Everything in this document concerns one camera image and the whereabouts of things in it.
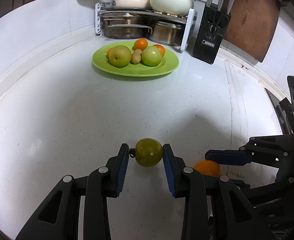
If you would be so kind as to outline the orange tangerine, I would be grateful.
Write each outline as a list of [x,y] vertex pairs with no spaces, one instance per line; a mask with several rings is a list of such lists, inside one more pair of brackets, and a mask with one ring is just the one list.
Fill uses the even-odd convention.
[[198,162],[194,169],[200,172],[200,174],[211,177],[221,176],[221,167],[218,163],[211,160],[202,160]]
[[139,50],[143,51],[147,47],[148,47],[148,42],[144,38],[140,38],[140,39],[136,40],[134,43],[135,50],[139,49]]
[[166,50],[163,46],[161,46],[160,44],[154,44],[154,47],[158,48],[161,52],[161,55],[164,56],[166,53]]

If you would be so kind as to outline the small green tomato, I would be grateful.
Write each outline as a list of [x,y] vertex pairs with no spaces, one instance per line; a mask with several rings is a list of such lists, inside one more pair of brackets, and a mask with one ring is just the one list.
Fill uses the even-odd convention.
[[153,167],[163,159],[163,146],[155,139],[144,138],[129,149],[129,156],[142,167]]

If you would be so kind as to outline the green plate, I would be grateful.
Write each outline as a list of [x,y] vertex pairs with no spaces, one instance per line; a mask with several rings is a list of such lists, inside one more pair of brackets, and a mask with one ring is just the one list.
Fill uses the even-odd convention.
[[98,49],[94,66],[104,72],[129,77],[155,77],[173,72],[180,64],[172,51],[141,38],[116,42]]

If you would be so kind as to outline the yellow-green apple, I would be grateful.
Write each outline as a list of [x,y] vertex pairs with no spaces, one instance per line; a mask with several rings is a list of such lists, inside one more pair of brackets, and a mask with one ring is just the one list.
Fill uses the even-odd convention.
[[157,66],[162,61],[161,51],[154,46],[149,46],[142,51],[141,60],[148,66]]

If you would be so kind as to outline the brown kiwi upper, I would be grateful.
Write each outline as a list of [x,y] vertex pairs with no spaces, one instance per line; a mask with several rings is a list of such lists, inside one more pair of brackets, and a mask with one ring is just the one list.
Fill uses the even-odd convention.
[[132,64],[139,64],[141,61],[141,54],[142,54],[141,50],[139,50],[139,49],[135,50],[131,55],[131,63]]

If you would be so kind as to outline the black knife block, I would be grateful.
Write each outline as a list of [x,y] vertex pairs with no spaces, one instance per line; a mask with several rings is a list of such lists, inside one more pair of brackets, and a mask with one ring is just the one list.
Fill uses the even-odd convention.
[[213,64],[230,20],[230,14],[205,6],[192,56]]

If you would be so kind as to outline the steel pot lower right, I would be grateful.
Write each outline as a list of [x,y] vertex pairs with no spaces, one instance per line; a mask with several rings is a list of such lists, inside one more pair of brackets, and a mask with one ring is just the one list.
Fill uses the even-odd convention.
[[185,25],[174,22],[153,21],[151,28],[152,33],[149,33],[151,41],[168,46],[181,45]]

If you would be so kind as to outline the steel pot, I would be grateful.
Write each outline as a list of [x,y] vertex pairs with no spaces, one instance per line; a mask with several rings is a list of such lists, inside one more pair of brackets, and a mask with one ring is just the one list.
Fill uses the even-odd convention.
[[153,21],[151,28],[152,33],[149,33],[151,41],[168,46],[181,45],[185,25],[174,22]]
[[103,33],[108,38],[135,39],[144,38],[152,33],[146,17],[107,17],[103,19]]

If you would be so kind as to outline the wooden cutting board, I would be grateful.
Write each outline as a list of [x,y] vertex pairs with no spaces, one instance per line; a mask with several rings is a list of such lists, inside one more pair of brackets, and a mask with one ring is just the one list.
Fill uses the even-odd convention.
[[263,62],[280,13],[279,0],[235,0],[224,39]]

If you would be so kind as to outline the yellow pear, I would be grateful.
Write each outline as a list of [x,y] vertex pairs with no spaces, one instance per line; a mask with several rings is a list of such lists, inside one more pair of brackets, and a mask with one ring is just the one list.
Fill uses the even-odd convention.
[[109,54],[109,61],[112,66],[124,67],[131,61],[131,50],[126,46],[115,46]]

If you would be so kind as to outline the steel pot lower left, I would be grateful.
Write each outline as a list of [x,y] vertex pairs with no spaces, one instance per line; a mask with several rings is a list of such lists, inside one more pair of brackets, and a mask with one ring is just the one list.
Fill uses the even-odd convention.
[[107,17],[103,19],[103,33],[108,38],[135,39],[144,38],[152,33],[146,17]]

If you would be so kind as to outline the grey white pot rack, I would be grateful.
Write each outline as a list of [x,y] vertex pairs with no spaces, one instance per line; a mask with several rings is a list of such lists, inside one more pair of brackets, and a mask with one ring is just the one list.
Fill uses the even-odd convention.
[[196,19],[195,9],[178,16],[147,9],[116,9],[111,3],[95,5],[96,35],[122,40],[146,37],[180,52],[187,49]]

